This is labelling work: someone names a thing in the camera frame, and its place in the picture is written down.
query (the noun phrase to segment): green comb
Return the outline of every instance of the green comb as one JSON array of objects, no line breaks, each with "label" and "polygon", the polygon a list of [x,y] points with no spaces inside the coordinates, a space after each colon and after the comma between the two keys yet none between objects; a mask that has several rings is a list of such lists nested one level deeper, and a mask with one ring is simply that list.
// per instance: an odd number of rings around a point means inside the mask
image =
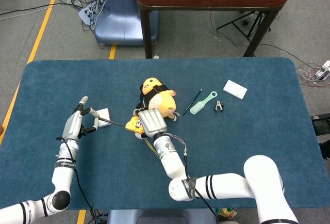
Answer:
[{"label": "green comb", "polygon": [[212,91],[206,99],[204,99],[202,101],[198,101],[194,106],[192,106],[190,109],[190,113],[192,113],[193,115],[196,115],[201,109],[204,108],[205,104],[208,101],[210,101],[211,99],[214,99],[217,95],[218,94],[216,91]]}]

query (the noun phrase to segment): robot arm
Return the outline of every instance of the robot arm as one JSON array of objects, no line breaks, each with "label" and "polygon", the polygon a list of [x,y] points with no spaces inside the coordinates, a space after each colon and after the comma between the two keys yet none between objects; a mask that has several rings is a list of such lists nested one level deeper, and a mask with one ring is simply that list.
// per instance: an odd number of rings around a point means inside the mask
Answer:
[{"label": "robot arm", "polygon": [[[98,113],[91,108],[83,110],[88,97],[83,97],[72,115],[68,118],[61,137],[58,158],[52,177],[55,190],[52,194],[38,201],[25,201],[0,210],[0,224],[30,224],[40,217],[46,217],[67,209],[71,202],[70,187],[76,169],[76,158],[79,150],[77,144],[82,135],[97,130]],[[83,116],[92,114],[95,117],[93,127],[82,126]]]},{"label": "robot arm", "polygon": [[174,200],[193,200],[198,197],[196,189],[205,199],[254,198],[260,224],[298,224],[285,200],[277,166],[270,158],[263,155],[250,157],[244,164],[245,178],[234,173],[187,178],[185,167],[166,135],[167,126],[159,110],[141,111],[138,116],[145,134],[154,139],[165,172],[172,179],[169,194]]}]

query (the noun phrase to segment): pen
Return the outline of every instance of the pen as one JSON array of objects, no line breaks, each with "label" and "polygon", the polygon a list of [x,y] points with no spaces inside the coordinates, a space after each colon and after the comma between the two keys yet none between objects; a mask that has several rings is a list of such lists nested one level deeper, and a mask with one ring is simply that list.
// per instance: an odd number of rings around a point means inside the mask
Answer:
[{"label": "pen", "polygon": [[196,98],[201,94],[203,89],[200,89],[200,91],[197,93],[196,97],[194,98],[193,101],[190,102],[190,104],[188,105],[188,107],[185,109],[184,113],[182,114],[182,116],[185,115],[185,113],[187,112],[187,110],[190,108],[190,106],[195,102]]}]

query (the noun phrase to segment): white card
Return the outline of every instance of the white card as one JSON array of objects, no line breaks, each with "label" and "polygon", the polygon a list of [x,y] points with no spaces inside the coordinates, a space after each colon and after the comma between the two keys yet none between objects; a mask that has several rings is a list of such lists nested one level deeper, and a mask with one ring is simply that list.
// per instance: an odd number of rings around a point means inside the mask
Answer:
[{"label": "white card", "polygon": [[[108,108],[100,109],[100,110],[97,110],[96,112],[99,113],[100,117],[102,117],[103,119],[111,121]],[[105,121],[101,121],[101,120],[98,121],[98,126],[99,127],[104,127],[104,126],[107,126],[107,125],[110,125],[110,124],[111,123],[109,123],[109,122],[105,122]]]},{"label": "white card", "polygon": [[230,93],[231,95],[238,97],[239,99],[243,99],[243,97],[245,96],[245,93],[247,91],[247,89],[245,87],[242,87],[230,80],[227,81],[223,90]]}]

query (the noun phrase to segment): yellow plush toy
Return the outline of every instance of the yellow plush toy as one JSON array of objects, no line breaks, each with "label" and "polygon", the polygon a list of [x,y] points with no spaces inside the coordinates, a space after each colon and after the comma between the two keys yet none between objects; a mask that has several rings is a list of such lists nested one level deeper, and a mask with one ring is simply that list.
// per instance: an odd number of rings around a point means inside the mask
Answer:
[{"label": "yellow plush toy", "polygon": [[138,108],[159,109],[163,117],[169,117],[176,120],[176,104],[173,97],[175,91],[170,90],[156,78],[148,78],[141,86],[140,100]]}]

